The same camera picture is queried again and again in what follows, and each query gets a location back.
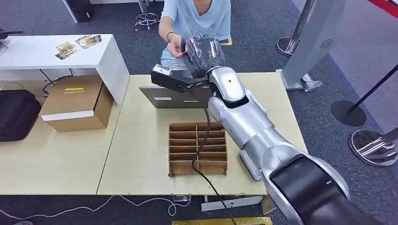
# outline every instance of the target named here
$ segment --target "yellow sign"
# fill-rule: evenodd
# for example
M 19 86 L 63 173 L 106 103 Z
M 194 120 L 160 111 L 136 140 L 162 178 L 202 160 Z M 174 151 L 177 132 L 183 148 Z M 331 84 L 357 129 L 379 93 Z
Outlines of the yellow sign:
M 65 88 L 65 91 L 84 90 L 84 88 Z
M 235 218 L 238 225 L 272 225 L 269 217 Z M 231 219 L 199 219 L 173 221 L 171 225 L 232 225 Z

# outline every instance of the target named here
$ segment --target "laptop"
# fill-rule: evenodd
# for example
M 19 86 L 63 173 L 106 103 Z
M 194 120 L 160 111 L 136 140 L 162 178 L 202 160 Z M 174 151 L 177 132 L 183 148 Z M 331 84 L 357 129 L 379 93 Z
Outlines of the laptop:
M 213 96 L 209 87 L 197 88 L 190 92 L 178 93 L 163 87 L 140 87 L 141 92 L 157 109 L 167 108 L 203 108 Z

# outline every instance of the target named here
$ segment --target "cardboard divider box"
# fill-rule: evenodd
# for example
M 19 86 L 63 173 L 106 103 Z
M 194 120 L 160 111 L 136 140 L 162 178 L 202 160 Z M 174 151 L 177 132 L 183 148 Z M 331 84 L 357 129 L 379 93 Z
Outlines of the cardboard divider box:
M 106 128 L 113 98 L 98 75 L 65 77 L 55 83 L 41 119 L 60 132 Z
M 225 129 L 221 123 L 210 123 L 210 131 L 203 149 L 207 123 L 171 123 L 168 127 L 168 176 L 196 174 L 194 167 L 205 174 L 227 175 L 228 157 Z

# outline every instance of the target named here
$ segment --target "white cable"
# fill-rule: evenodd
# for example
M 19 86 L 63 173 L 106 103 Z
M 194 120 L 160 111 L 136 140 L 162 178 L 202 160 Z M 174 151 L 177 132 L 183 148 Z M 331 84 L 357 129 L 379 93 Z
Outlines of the white cable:
M 165 200 L 165 201 L 168 201 L 169 203 L 171 203 L 171 205 L 170 205 L 170 206 L 168 207 L 168 209 L 167 209 L 167 212 L 168 212 L 168 214 L 169 214 L 170 216 L 175 216 L 175 215 L 176 215 L 176 213 L 177 213 L 177 207 L 176 207 L 176 205 L 181 206 L 181 207 L 187 207 L 187 206 L 191 203 L 191 196 L 189 196 L 189 201 L 188 201 L 188 203 L 187 203 L 186 205 L 181 205 L 181 204 L 178 204 L 178 203 L 174 203 L 174 202 L 172 202 L 172 201 L 170 201 L 169 199 L 166 199 L 166 198 L 153 198 L 153 199 L 146 200 L 145 202 L 141 202 L 140 204 L 135 204 L 134 202 L 128 200 L 127 198 L 125 198 L 125 197 L 123 197 L 123 196 L 121 196 L 121 195 L 119 195 L 119 196 L 120 196 L 122 199 L 124 199 L 124 200 L 130 202 L 131 204 L 133 204 L 133 205 L 135 205 L 135 206 L 140 206 L 140 205 L 142 205 L 142 204 L 144 204 L 144 203 L 147 203 L 147 202 L 150 202 L 150 201 L 152 201 L 152 200 Z M 171 213 L 171 212 L 170 212 L 170 208 L 171 208 L 172 206 L 174 206 L 174 213 Z
M 174 202 L 172 202 L 171 200 L 166 199 L 166 198 L 151 198 L 151 199 L 149 199 L 149 200 L 146 200 L 146 201 L 144 201 L 144 202 L 141 202 L 140 204 L 136 204 L 136 203 L 134 203 L 134 202 L 128 200 L 128 199 L 125 198 L 124 196 L 121 196 L 121 195 L 119 195 L 119 196 L 120 196 L 122 199 L 124 199 L 124 200 L 130 202 L 131 204 L 133 204 L 133 205 L 135 205 L 135 206 L 140 206 L 140 205 L 142 205 L 142 204 L 144 204 L 144 203 L 147 203 L 147 202 L 150 202 L 150 201 L 153 201 L 153 200 L 164 200 L 164 201 L 167 201 L 167 202 L 171 203 L 171 205 L 168 207 L 168 210 L 167 210 L 167 211 L 168 211 L 168 214 L 169 214 L 170 216 L 174 216 L 174 215 L 177 213 L 177 207 L 176 207 L 176 206 L 187 207 L 187 206 L 191 203 L 191 196 L 189 196 L 189 201 L 188 201 L 188 203 L 187 203 L 186 205 L 181 205 L 181 204 L 178 204 L 178 203 L 174 203 Z M 0 210 L 0 212 L 3 213 L 4 215 L 10 217 L 10 218 L 20 219 L 20 220 L 29 219 L 29 218 L 33 218 L 33 217 L 47 217 L 47 218 L 52 218 L 52 217 L 56 217 L 56 216 L 59 216 L 59 215 L 61 215 L 61 214 L 64 214 L 65 212 L 71 212 L 71 211 L 75 211 L 75 210 L 78 210 L 78 209 L 87 209 L 87 210 L 90 210 L 91 212 L 95 212 L 95 211 L 101 209 L 102 207 L 104 207 L 113 197 L 114 197 L 114 195 L 111 196 L 104 204 L 102 204 L 101 206 L 99 206 L 98 208 L 96 208 L 96 209 L 94 209 L 94 210 L 91 209 L 91 208 L 89 208 L 89 207 L 86 207 L 86 206 L 80 206 L 80 207 L 76 207 L 76 208 L 74 208 L 74 209 L 65 210 L 65 211 L 62 211 L 62 212 L 60 212 L 60 213 L 57 213 L 57 214 L 54 214 L 54 215 L 50 215 L 50 216 L 38 214 L 38 215 L 32 215 L 32 216 L 30 216 L 30 217 L 19 218 L 19 217 L 11 216 L 11 215 L 9 215 L 8 213 L 4 212 L 3 210 Z M 171 208 L 172 206 L 174 207 L 174 213 L 170 213 L 170 208 Z
M 18 84 L 19 86 L 22 87 L 22 89 L 25 90 L 25 88 L 24 88 L 24 87 L 22 86 L 22 84 L 20 84 L 20 83 L 17 83 L 17 82 L 7 82 L 7 83 L 5 83 L 5 84 L 0 88 L 0 97 L 3 97 L 3 94 L 1 93 L 1 91 L 4 89 L 4 87 L 7 86 L 7 84 L 11 84 L 11 83 L 13 83 L 13 84 Z

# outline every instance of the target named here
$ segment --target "light blue t-shirt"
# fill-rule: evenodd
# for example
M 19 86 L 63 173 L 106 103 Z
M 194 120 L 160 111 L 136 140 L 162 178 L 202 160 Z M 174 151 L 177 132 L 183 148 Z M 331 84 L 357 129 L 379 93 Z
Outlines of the light blue t-shirt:
M 184 38 L 208 34 L 215 35 L 221 41 L 230 37 L 230 0 L 213 0 L 210 9 L 203 15 L 199 15 L 193 0 L 165 0 L 161 16 L 170 17 L 174 21 L 174 32 Z M 167 60 L 178 59 L 173 58 L 166 48 L 163 50 L 161 63 L 164 64 Z

